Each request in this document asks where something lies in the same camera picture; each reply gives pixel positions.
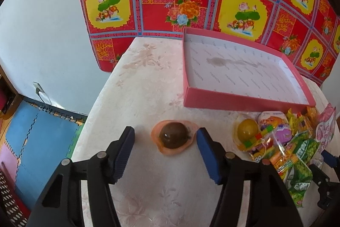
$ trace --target power outlet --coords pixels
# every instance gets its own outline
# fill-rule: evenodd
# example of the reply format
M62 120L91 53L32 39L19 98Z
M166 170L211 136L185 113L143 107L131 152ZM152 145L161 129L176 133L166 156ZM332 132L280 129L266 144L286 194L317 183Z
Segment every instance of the power outlet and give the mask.
M39 83L33 82L33 86L34 86L35 88L38 88L38 89L40 90L40 92L45 93L44 90L42 89L42 87L40 86Z

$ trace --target yellow candy ball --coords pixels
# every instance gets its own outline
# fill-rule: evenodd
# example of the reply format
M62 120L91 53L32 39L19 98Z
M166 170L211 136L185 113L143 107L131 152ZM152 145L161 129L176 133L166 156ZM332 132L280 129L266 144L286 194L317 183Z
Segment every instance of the yellow candy ball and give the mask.
M257 122L253 119L245 119L237 128L237 137L243 143L259 133Z

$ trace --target wooden shelf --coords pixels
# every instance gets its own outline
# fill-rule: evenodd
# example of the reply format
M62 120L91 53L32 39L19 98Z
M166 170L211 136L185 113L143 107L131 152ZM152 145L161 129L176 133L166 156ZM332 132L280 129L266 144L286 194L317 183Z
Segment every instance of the wooden shelf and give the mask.
M7 96L8 99L5 107L0 111L0 118L6 120L15 113L21 101L23 100L23 96L20 95L14 88L14 86L7 78L1 66L0 66L0 89Z

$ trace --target century egg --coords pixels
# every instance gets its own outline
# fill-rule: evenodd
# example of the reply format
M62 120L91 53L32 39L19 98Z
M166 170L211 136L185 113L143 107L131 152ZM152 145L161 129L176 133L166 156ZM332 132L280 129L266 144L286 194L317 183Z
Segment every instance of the century egg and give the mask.
M151 131L151 139L164 155L181 153L193 143L198 126L187 120L163 120Z

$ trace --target stain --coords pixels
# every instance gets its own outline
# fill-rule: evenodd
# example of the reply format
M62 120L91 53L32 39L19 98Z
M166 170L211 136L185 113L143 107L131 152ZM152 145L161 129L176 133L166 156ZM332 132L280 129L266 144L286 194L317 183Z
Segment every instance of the stain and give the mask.
M227 64L237 64L237 65L242 65L242 66L249 65L249 66L252 66L254 68L258 68L259 66L262 66L264 68L266 67L261 63L255 64L255 63L251 63L251 62L244 61L244 60L235 60L234 61L234 60L231 60L231 59L223 59L223 58L220 58L220 57L207 58L207 63L210 64L210 65L216 66L216 67L224 67Z

